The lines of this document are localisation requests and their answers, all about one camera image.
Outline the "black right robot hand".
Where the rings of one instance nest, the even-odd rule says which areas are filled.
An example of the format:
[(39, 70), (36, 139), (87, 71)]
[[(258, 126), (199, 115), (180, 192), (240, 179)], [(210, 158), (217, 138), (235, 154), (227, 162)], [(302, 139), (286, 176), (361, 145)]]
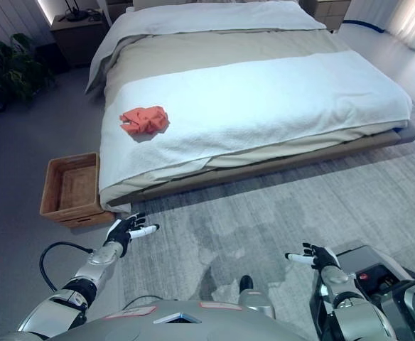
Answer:
[(340, 268), (337, 256), (325, 247), (319, 247), (308, 242), (303, 242), (303, 253), (285, 253), (285, 259), (288, 261), (309, 265), (312, 269), (322, 271), (327, 266)]

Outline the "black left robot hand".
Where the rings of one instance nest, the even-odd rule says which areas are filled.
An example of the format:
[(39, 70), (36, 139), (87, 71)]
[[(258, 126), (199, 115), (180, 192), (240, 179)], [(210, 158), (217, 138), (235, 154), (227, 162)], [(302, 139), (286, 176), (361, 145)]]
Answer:
[(124, 219), (117, 219), (108, 230), (104, 246), (111, 243), (120, 244), (122, 252), (119, 257), (124, 257), (127, 253), (128, 245), (133, 239), (144, 237), (160, 229), (158, 224), (146, 226), (145, 222), (146, 214), (144, 212), (135, 213)]

